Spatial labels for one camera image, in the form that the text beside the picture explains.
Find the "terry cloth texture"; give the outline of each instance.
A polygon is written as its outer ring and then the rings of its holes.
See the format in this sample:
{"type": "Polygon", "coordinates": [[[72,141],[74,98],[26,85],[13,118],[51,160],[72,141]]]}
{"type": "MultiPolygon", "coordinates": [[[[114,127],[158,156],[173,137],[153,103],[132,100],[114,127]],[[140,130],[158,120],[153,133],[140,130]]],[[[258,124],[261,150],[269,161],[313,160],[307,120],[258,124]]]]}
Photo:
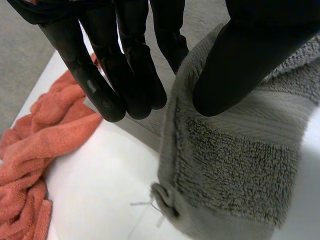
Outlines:
{"type": "Polygon", "coordinates": [[[43,174],[56,157],[80,147],[102,117],[67,71],[4,132],[0,143],[0,240],[45,240],[51,219],[43,174]]]}
{"type": "Polygon", "coordinates": [[[195,239],[268,240],[286,219],[301,141],[320,101],[320,36],[239,104],[207,118],[193,107],[193,89],[223,26],[193,48],[177,73],[159,184],[151,191],[171,223],[195,239]]]}

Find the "white surface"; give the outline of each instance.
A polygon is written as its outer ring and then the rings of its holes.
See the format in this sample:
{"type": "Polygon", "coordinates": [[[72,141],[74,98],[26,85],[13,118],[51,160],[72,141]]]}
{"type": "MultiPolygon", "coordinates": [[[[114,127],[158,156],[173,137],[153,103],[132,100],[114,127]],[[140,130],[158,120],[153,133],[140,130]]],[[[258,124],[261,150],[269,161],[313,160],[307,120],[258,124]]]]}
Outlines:
{"type": "MultiPolygon", "coordinates": [[[[55,53],[17,118],[28,114],[32,103],[65,70],[55,53]]],[[[312,118],[305,142],[319,148],[320,111],[312,118]]],[[[186,239],[166,220],[157,228],[161,214],[151,206],[128,238],[146,207],[130,203],[149,200],[150,184],[157,180],[157,160],[157,152],[103,121],[82,147],[52,164],[47,178],[53,200],[48,240],[186,239]]],[[[319,239],[319,173],[319,154],[303,159],[286,224],[273,240],[319,239]]]]}

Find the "floor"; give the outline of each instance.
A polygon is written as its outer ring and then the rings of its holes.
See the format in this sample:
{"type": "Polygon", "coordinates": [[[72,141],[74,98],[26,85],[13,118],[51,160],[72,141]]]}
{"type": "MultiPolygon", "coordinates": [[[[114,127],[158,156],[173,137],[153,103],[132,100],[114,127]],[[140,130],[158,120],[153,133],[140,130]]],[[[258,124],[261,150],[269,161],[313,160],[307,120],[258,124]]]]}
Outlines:
{"type": "Polygon", "coordinates": [[[9,128],[54,53],[38,26],[0,0],[0,137],[9,128]]]}

